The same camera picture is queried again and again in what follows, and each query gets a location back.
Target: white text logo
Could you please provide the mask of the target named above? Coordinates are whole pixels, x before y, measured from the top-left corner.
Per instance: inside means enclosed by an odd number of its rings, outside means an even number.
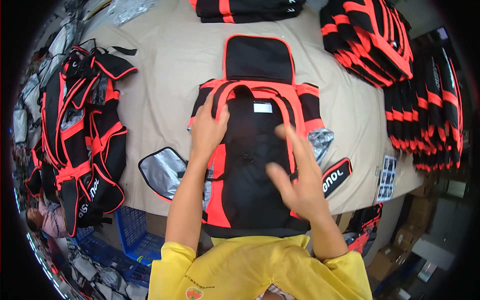
[[[98,187],[98,179],[95,178],[95,182],[93,183],[93,187],[90,189],[90,198],[93,201],[93,197],[95,197],[96,189]]]
[[[337,170],[336,172],[333,172],[330,176],[328,176],[324,182],[324,192],[327,192],[330,185],[332,185],[333,182],[336,181],[338,177],[342,175],[343,175],[343,172],[340,172],[340,170]]]
[[[80,212],[78,213],[78,217],[81,218],[84,216],[84,214],[88,210],[88,204],[83,204],[82,207],[80,208]]]

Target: logo patch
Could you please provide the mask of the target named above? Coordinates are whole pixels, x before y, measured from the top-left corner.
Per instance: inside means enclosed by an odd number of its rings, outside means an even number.
[[[328,197],[340,184],[352,174],[352,164],[348,158],[343,158],[323,175],[322,190],[325,198]]]
[[[204,295],[204,292],[201,289],[190,287],[187,289],[186,295],[188,300],[199,300]]]

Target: folded black fabric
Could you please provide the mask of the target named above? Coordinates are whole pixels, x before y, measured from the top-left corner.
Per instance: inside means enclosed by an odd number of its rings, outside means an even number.
[[[202,23],[254,23],[296,17],[305,0],[191,0]]]

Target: cardboard box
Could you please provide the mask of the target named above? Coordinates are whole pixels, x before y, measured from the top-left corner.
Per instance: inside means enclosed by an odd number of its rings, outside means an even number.
[[[394,245],[403,251],[411,251],[424,232],[424,228],[406,223],[396,233]]]
[[[373,278],[383,281],[406,260],[410,252],[405,252],[394,245],[380,249],[367,269]]]
[[[426,197],[433,191],[434,184],[437,183],[438,175],[436,173],[427,173],[423,178],[423,184],[410,192],[418,197]]]
[[[347,230],[348,224],[350,223],[350,219],[352,219],[352,216],[354,213],[355,212],[349,212],[349,213],[338,215],[336,219],[336,224],[340,229],[341,233],[344,233]]]
[[[408,214],[407,223],[425,230],[430,220],[433,204],[436,199],[436,196],[414,197]]]

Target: hand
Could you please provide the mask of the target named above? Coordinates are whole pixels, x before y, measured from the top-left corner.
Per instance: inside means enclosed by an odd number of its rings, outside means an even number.
[[[299,175],[298,182],[293,184],[279,164],[267,164],[266,173],[282,195],[283,203],[311,222],[323,217],[331,219],[328,201],[322,190],[322,170],[315,161],[312,146],[290,126],[279,125],[275,132],[280,138],[291,141]]]
[[[220,144],[227,131],[227,122],[230,118],[228,106],[222,108],[218,122],[212,118],[213,94],[207,96],[205,103],[200,106],[192,124],[192,159],[206,161],[210,159],[215,148]]]

